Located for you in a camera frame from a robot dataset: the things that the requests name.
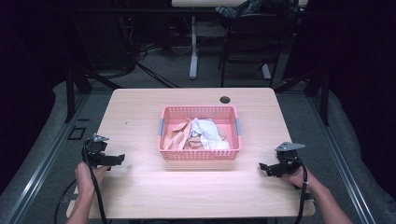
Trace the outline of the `black chair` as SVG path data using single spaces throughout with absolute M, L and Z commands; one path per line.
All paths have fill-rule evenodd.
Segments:
M 272 86 L 289 25 L 276 14 L 251 13 L 230 19 L 218 65 L 220 86 L 223 87 L 227 79 L 226 63 L 257 64 L 261 79 L 264 79 L 263 68 L 267 67 L 269 86 Z

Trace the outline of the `white desk leg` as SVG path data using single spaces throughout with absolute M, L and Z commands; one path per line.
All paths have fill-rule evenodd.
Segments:
M 197 36 L 196 36 L 196 20 L 191 18 L 191 65 L 190 65 L 190 79 L 197 78 L 198 67 L 198 50 L 197 50 Z

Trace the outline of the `black metal stand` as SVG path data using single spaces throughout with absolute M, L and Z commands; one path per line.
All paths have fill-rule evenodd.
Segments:
M 92 85 L 90 84 L 88 78 L 91 77 L 96 79 L 100 83 L 109 87 L 112 90 L 121 89 L 121 86 L 108 80 L 105 77 L 100 76 L 91 69 L 84 66 L 72 66 L 68 73 L 66 74 L 66 101 L 67 101 L 67 115 L 65 123 L 69 122 L 71 118 L 74 117 L 76 113 L 76 103 L 75 103 L 75 88 L 82 94 L 90 94 L 92 91 Z
M 299 77 L 292 78 L 286 84 L 275 88 L 276 93 L 290 89 L 302 81 L 308 81 L 304 89 L 306 97 L 315 97 L 320 92 L 319 116 L 326 126 L 329 126 L 328 120 L 328 103 L 330 95 L 330 74 L 326 69 L 315 68 Z

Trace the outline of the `pink plastic basket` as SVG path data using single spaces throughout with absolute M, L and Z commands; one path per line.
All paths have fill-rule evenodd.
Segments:
M 222 129 L 230 149 L 164 150 L 163 139 L 185 119 L 212 119 Z M 236 108 L 230 105 L 169 105 L 163 109 L 158 129 L 158 149 L 166 160 L 234 160 L 242 147 Z

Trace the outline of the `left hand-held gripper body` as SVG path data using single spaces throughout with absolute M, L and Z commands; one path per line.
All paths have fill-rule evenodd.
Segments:
M 100 161 L 108 160 L 104 151 L 106 150 L 108 138 L 95 133 L 92 138 L 88 138 L 81 150 L 82 159 L 90 166 L 97 167 Z

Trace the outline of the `beige cloth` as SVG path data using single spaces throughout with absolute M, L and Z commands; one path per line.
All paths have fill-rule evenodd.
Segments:
M 163 139 L 164 150 L 181 150 L 190 136 L 191 121 L 185 119 L 172 129 Z

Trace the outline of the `dark patterned cloth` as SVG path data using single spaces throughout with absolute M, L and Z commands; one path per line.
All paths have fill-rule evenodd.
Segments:
M 299 0 L 246 0 L 237 7 L 216 7 L 215 10 L 226 18 L 249 14 L 273 14 L 292 18 L 299 8 Z

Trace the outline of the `person's right hand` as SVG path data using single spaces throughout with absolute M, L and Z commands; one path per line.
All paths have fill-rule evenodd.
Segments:
M 310 171 L 301 166 L 299 167 L 293 174 L 284 174 L 281 176 L 281 179 L 284 181 L 288 181 L 291 184 L 301 188 L 303 184 L 306 184 L 307 188 L 310 189 L 310 184 L 312 183 L 312 174 Z

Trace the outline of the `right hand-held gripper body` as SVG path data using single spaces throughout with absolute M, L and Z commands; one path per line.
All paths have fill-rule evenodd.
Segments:
M 297 155 L 297 149 L 303 149 L 305 145 L 292 142 L 283 142 L 275 148 L 276 157 L 280 164 L 277 170 L 284 174 L 293 174 L 302 166 L 302 161 Z

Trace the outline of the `white cloth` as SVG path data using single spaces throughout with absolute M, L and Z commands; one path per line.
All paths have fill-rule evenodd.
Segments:
M 226 133 L 212 119 L 195 118 L 191 121 L 186 146 L 193 149 L 230 149 L 226 137 Z

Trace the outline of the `person's left hand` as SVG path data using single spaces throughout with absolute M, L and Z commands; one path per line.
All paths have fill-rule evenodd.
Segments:
M 92 176 L 96 178 L 97 184 L 100 184 L 105 177 L 108 166 L 99 168 L 88 166 L 85 162 L 80 162 L 75 170 L 78 182 L 78 196 L 82 198 L 92 198 L 94 194 L 94 184 Z

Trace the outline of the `aluminium floor rail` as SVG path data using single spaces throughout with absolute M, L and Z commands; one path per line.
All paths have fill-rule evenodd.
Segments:
M 322 120 L 322 117 L 319 113 L 319 104 L 315 98 L 308 97 L 307 102 L 310 104 L 314 116 L 320 126 L 320 129 L 324 132 L 328 144 L 330 146 L 330 153 L 332 154 L 332 160 L 335 164 L 335 167 L 341 176 L 341 179 L 346 188 L 347 194 L 352 201 L 355 211 L 357 212 L 361 224 L 377 224 L 375 217 L 373 216 L 372 211 L 370 210 L 368 203 L 366 202 L 363 194 L 361 192 L 361 188 L 358 186 L 355 177 L 351 173 L 351 170 L 347 164 L 347 161 L 332 133 L 332 129 L 330 126 L 327 126 L 325 122 Z
M 88 95 L 77 98 L 76 114 L 66 120 L 66 100 L 55 105 L 27 158 L 5 192 L 0 195 L 0 224 L 64 224 L 73 197 L 74 167 L 80 158 L 80 143 L 70 140 L 79 133 Z

